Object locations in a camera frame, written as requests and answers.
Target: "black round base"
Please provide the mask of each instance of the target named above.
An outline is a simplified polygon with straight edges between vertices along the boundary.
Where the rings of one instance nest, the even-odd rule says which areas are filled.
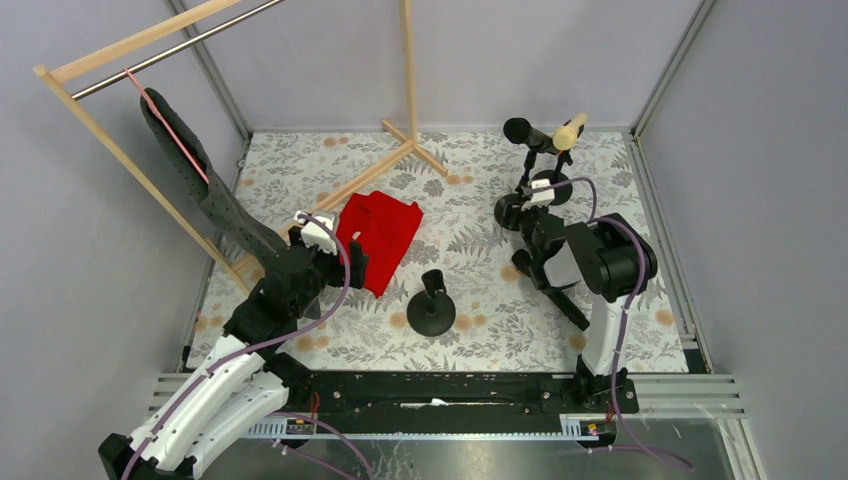
[[[453,326],[456,307],[445,293],[436,293],[435,300],[427,292],[418,292],[406,306],[406,318],[413,330],[425,337],[438,337]]]
[[[556,176],[556,170],[542,170],[533,176],[533,180],[542,180],[548,179],[551,182],[551,185],[557,182],[564,182],[568,180],[568,177],[565,176],[564,173],[560,172],[559,176]],[[571,185],[566,185],[564,187],[559,187],[554,190],[554,199],[550,203],[551,205],[562,205],[567,202],[569,198],[571,198],[571,194],[574,193],[574,187]]]
[[[507,230],[517,232],[521,225],[521,195],[508,193],[495,203],[495,221]]]

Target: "black stand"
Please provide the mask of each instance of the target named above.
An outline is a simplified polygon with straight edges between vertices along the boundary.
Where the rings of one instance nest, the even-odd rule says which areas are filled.
[[[569,150],[560,152],[560,154],[557,156],[557,166],[554,170],[542,170],[541,172],[533,176],[533,180],[547,179],[551,182],[551,185],[568,180],[568,177],[564,173],[562,173],[562,166],[566,163],[568,165],[574,163],[574,161],[571,159],[571,152]],[[555,197],[550,204],[562,205],[563,203],[567,202],[568,199],[571,198],[571,195],[573,193],[574,187],[572,187],[571,185],[559,187],[554,190]]]
[[[448,296],[441,270],[421,276],[424,291],[418,292],[406,307],[406,318],[413,330],[425,337],[438,337],[453,326],[456,307]]]

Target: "metal hanging bar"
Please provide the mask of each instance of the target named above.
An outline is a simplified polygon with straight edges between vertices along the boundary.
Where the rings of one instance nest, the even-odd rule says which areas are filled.
[[[238,17],[235,17],[231,20],[227,20],[226,22],[224,22],[224,23],[222,23],[222,24],[220,24],[220,25],[218,25],[218,26],[216,26],[216,27],[214,27],[210,30],[205,31],[205,32],[201,33],[200,35],[198,35],[196,37],[192,37],[192,38],[184,41],[183,43],[180,43],[179,45],[175,45],[175,46],[173,46],[173,47],[171,47],[171,48],[169,48],[169,49],[167,49],[163,52],[160,52],[156,55],[153,55],[152,57],[148,58],[147,60],[144,60],[142,62],[139,62],[139,63],[133,65],[132,67],[129,67],[127,70],[129,70],[130,73],[137,73],[137,72],[140,72],[140,71],[144,70],[145,68],[147,68],[151,65],[156,65],[157,63],[161,62],[162,60],[165,60],[166,58],[170,57],[171,55],[174,55],[175,53],[179,53],[179,52],[185,50],[186,48],[191,47],[192,45],[194,45],[198,42],[202,42],[203,40],[206,40],[207,38],[212,37],[212,36],[214,36],[218,33],[221,33],[224,30],[226,30],[226,29],[228,29],[228,28],[230,28],[234,25],[238,25],[239,23],[241,23],[241,22],[247,20],[248,18],[256,15],[257,13],[261,13],[261,12],[273,7],[274,5],[277,5],[278,3],[283,3],[284,1],[285,0],[270,0],[266,3],[263,3],[262,5],[259,5],[258,7],[254,8],[252,10],[248,10],[247,12],[239,15]],[[99,92],[100,90],[103,90],[104,88],[108,87],[109,85],[112,85],[116,82],[123,80],[124,78],[127,78],[127,74],[126,74],[126,72],[121,70],[120,72],[115,73],[114,75],[106,77],[105,79],[103,79],[103,80],[101,80],[97,83],[94,83],[94,84],[74,93],[73,95],[71,95],[71,98],[73,98],[74,100],[79,100],[81,98],[85,98],[85,97],[91,95],[92,93]]]

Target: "white backdrop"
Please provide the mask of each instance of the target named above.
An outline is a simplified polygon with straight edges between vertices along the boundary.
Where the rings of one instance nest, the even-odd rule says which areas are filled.
[[[580,110],[593,126],[629,126],[698,0],[412,4],[423,127],[557,125]],[[373,128],[405,115],[399,22],[397,0],[288,0],[209,47],[255,129]]]

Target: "table surface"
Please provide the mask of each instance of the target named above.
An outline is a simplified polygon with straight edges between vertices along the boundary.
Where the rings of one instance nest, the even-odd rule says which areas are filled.
[[[583,332],[515,270],[510,257],[523,248],[521,238],[494,221],[493,206],[515,187],[526,150],[499,133],[425,133],[421,143],[447,165],[447,178],[410,156],[360,192],[380,190],[405,203],[417,202],[424,211],[385,295],[375,298],[352,290],[324,325],[283,349],[313,369],[573,371],[585,345]],[[297,210],[309,208],[397,145],[387,133],[257,133],[235,195],[250,214],[279,230]],[[595,181],[599,214],[620,213],[653,243],[622,135],[587,132],[573,157],[574,165],[565,173]],[[537,171],[554,163],[554,157],[540,155]],[[591,198],[588,186],[576,184],[571,200],[551,211],[566,223],[582,221]],[[411,296],[423,289],[421,274],[433,268],[444,272],[458,316],[447,334],[425,338],[409,328],[405,311]],[[245,276],[248,286],[258,275]],[[631,370],[687,371],[664,285],[660,272],[630,316]],[[324,291],[323,309],[338,293],[335,288]],[[588,314],[585,286],[568,294]],[[200,364],[243,299],[216,266],[187,368]]]
[[[565,441],[357,441],[380,480],[514,479],[733,479],[720,428],[710,420],[632,421],[634,433],[649,446],[671,450],[695,465],[683,473],[653,458],[631,452],[593,453]],[[621,434],[617,445],[632,445]],[[312,440],[302,451],[366,478],[357,458],[334,440]],[[204,480],[336,479],[335,473],[292,454],[281,456],[269,440],[239,440],[203,475]]]

